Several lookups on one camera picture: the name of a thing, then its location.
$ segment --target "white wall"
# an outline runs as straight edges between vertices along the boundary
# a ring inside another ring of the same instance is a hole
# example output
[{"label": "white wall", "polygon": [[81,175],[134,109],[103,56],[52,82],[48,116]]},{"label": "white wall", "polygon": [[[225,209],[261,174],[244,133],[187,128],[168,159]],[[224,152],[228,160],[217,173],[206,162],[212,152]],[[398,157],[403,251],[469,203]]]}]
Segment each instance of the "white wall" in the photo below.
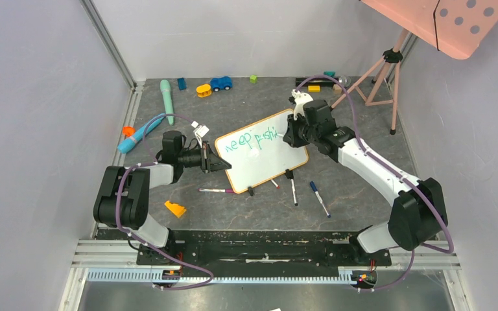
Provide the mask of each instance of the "white wall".
[{"label": "white wall", "polygon": [[94,0],[146,78],[361,75],[401,28],[356,0]]},{"label": "white wall", "polygon": [[129,90],[77,0],[0,0],[0,310],[56,310]]},{"label": "white wall", "polygon": [[441,184],[476,310],[498,310],[498,24],[468,60],[419,41],[399,114],[421,176]]}]

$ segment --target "blue toy car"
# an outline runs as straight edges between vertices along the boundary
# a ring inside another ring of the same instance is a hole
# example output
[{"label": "blue toy car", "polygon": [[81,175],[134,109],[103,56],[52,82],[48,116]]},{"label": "blue toy car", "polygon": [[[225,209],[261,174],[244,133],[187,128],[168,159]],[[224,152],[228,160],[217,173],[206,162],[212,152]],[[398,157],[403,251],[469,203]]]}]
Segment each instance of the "blue toy car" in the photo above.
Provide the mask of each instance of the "blue toy car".
[{"label": "blue toy car", "polygon": [[211,79],[211,89],[215,92],[221,89],[231,89],[232,83],[229,76],[223,76],[222,78],[212,78]]}]

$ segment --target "yellow toy piece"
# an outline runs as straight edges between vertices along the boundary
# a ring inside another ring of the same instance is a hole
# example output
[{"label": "yellow toy piece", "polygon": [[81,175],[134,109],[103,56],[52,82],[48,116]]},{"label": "yellow toy piece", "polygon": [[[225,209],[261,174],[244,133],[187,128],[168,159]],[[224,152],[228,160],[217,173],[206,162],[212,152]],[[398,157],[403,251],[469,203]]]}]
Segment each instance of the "yellow toy piece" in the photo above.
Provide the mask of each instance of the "yellow toy piece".
[{"label": "yellow toy piece", "polygon": [[198,86],[196,88],[196,92],[198,93],[198,96],[201,98],[209,96],[211,92],[211,86],[209,84],[204,84],[202,86]]},{"label": "yellow toy piece", "polygon": [[184,206],[178,205],[176,203],[171,203],[170,201],[165,202],[165,206],[173,213],[177,218],[180,218],[184,213],[186,213],[186,209]]},{"label": "yellow toy piece", "polygon": [[319,93],[320,86],[308,86],[308,93]]}]

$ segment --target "red marker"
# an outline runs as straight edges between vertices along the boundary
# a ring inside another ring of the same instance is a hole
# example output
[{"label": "red marker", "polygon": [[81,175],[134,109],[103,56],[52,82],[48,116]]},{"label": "red marker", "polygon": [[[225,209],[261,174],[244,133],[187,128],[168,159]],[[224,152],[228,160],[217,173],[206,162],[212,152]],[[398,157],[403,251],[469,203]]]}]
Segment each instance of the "red marker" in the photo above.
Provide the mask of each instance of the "red marker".
[{"label": "red marker", "polygon": [[270,179],[270,181],[276,186],[276,189],[279,189],[279,185],[273,179]]}]

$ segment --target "blue marker cap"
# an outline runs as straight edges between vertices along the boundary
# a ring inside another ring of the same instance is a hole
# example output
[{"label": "blue marker cap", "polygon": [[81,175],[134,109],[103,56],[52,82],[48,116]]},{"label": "blue marker cap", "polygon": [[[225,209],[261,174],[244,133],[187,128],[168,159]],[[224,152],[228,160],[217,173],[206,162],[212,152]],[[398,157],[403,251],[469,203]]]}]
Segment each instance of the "blue marker cap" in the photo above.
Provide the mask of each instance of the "blue marker cap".
[{"label": "blue marker cap", "polygon": [[317,192],[317,191],[318,191],[318,188],[316,188],[316,185],[314,184],[314,182],[313,182],[313,181],[311,181],[311,182],[310,182],[310,187],[312,188],[312,190],[313,190],[314,192]]}]

